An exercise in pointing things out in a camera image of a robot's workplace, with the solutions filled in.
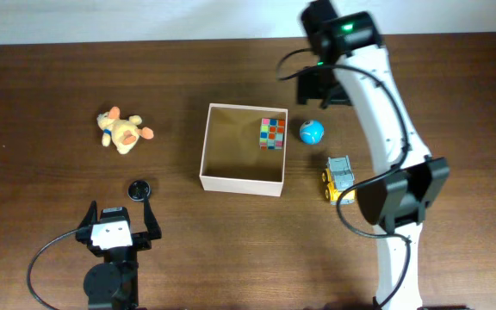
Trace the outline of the blue toy ball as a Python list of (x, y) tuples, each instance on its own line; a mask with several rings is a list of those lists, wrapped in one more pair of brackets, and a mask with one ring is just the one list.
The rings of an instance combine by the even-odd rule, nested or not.
[(323, 125), (316, 120), (304, 121), (300, 127), (301, 141), (307, 145), (318, 144), (323, 139), (324, 133)]

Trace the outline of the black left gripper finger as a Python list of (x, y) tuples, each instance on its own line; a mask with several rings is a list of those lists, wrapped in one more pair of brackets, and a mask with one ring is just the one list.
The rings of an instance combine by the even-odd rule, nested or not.
[(148, 233), (148, 238), (150, 240), (153, 239), (161, 239), (162, 238), (162, 231), (160, 228), (160, 225), (152, 211), (150, 202), (149, 202), (149, 197), (146, 195), (143, 200), (144, 204), (144, 223), (146, 225), (147, 233)]
[(92, 201), (90, 203), (87, 213), (85, 214), (84, 218), (81, 220), (80, 224), (78, 225), (78, 228), (92, 226), (95, 225), (96, 222), (97, 222), (97, 205), (96, 205), (96, 201)]

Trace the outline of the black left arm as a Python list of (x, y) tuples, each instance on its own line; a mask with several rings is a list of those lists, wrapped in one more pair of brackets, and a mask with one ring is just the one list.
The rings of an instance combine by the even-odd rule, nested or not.
[(84, 277), (89, 309), (127, 310), (139, 306), (137, 256), (140, 251), (150, 250), (152, 241), (161, 239), (162, 232), (149, 199), (145, 196), (136, 201), (143, 204), (144, 232), (131, 231), (126, 208), (98, 212), (95, 201), (78, 226), (76, 241), (103, 259)]

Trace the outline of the yellow grey toy truck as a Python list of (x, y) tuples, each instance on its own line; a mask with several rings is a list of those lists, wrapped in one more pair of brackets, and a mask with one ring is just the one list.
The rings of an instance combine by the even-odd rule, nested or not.
[(336, 205), (341, 194), (355, 181), (349, 157), (328, 158), (321, 179), (325, 184), (325, 198)]

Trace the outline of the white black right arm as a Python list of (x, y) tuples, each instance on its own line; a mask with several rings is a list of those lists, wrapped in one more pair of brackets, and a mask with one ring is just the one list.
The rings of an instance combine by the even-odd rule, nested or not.
[(433, 158), (406, 111), (391, 72), (387, 47), (368, 12), (339, 15), (329, 1), (312, 1), (301, 13), (325, 75), (347, 95), (372, 158), (374, 177), (350, 188), (372, 226), (378, 253), (376, 309), (420, 309), (418, 248), (425, 213), (450, 174)]

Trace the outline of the colourful puzzle cube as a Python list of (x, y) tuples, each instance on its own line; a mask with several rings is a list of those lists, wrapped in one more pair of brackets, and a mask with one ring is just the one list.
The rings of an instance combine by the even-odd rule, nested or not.
[(260, 124), (259, 147), (262, 150), (282, 150), (285, 133), (285, 120), (263, 118)]

